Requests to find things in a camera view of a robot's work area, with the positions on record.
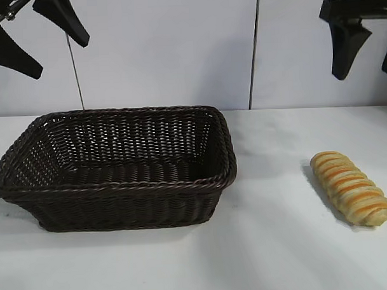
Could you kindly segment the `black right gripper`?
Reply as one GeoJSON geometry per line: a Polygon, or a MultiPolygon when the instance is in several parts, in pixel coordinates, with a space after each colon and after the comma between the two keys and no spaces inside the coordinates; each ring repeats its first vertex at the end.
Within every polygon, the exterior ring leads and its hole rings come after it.
{"type": "MultiPolygon", "coordinates": [[[[319,16],[328,22],[332,36],[332,74],[346,79],[371,31],[362,19],[387,19],[387,0],[323,0],[319,16]]],[[[381,66],[387,74],[387,52],[381,66]]]]}

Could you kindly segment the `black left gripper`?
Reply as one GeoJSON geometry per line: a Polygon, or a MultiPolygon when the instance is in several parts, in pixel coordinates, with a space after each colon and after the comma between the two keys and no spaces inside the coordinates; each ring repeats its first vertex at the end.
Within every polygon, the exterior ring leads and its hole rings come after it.
{"type": "MultiPolygon", "coordinates": [[[[0,0],[0,23],[12,21],[16,14],[31,0],[0,0]]],[[[77,44],[87,47],[90,35],[74,11],[70,0],[35,0],[32,8],[59,26],[77,44]]],[[[39,79],[43,67],[19,47],[0,26],[0,66],[39,79]]]]}

